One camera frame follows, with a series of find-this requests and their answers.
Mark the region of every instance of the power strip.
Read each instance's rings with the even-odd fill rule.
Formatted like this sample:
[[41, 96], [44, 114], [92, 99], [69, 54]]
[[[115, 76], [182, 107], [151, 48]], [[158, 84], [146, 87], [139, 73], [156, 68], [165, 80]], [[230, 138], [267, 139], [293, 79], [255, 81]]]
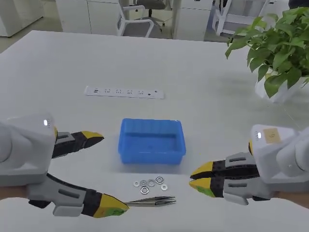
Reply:
[[87, 96], [164, 99], [164, 92], [161, 90], [94, 88], [87, 86], [84, 93]]

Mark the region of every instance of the blue tray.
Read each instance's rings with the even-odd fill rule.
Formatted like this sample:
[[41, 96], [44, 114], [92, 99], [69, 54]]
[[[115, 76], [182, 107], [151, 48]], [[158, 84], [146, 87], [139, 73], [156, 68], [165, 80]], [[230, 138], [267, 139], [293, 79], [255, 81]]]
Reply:
[[122, 120], [118, 152], [122, 163], [180, 164], [186, 153], [180, 121]]

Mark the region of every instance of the tabletop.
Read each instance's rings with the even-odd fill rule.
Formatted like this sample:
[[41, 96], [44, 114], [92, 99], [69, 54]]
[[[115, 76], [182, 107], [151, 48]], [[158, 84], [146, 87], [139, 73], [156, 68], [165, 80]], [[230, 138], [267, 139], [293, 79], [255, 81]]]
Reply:
[[[225, 50], [223, 43], [32, 31], [4, 51], [1, 120], [49, 111], [59, 131], [89, 130], [105, 136], [98, 145], [53, 160], [50, 173], [124, 201], [141, 197], [132, 185], [136, 179], [161, 174], [170, 179], [168, 194], [179, 198], [173, 206], [130, 209], [121, 217], [103, 220], [54, 218], [51, 208], [38, 210], [23, 200], [7, 200], [0, 209], [5, 231], [307, 228], [308, 212], [291, 203], [271, 200], [244, 207], [208, 198], [187, 184], [189, 174], [203, 163], [247, 151], [252, 125], [297, 127], [284, 107], [254, 93], [256, 74], [246, 67], [246, 49], [232, 53], [229, 60]], [[165, 98], [91, 97], [84, 95], [86, 86], [159, 89]], [[187, 148], [182, 163], [123, 165], [117, 153], [123, 118], [180, 120]]]

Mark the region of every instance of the potted plant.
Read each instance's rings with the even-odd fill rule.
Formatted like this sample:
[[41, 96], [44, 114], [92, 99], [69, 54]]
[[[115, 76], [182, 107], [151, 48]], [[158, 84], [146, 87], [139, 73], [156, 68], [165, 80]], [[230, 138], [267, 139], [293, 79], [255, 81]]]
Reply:
[[267, 16], [273, 26], [257, 17], [235, 32], [225, 55], [248, 46], [247, 65], [251, 72], [258, 69], [255, 92], [271, 102], [285, 102], [309, 82], [309, 8], [284, 11], [280, 19]]

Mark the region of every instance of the robotic arm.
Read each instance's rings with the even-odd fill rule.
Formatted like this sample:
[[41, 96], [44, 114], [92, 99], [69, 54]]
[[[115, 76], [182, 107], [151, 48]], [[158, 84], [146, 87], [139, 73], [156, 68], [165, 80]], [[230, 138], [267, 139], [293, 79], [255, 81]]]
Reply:
[[94, 218], [121, 215], [129, 207], [92, 189], [66, 183], [48, 173], [51, 159], [103, 140], [98, 133], [58, 132], [50, 114], [12, 118], [0, 123], [0, 187], [26, 186], [29, 203], [56, 206], [55, 216]]
[[277, 191], [309, 191], [309, 128], [255, 125], [249, 152], [212, 161], [195, 170], [190, 186], [211, 196], [248, 205]]

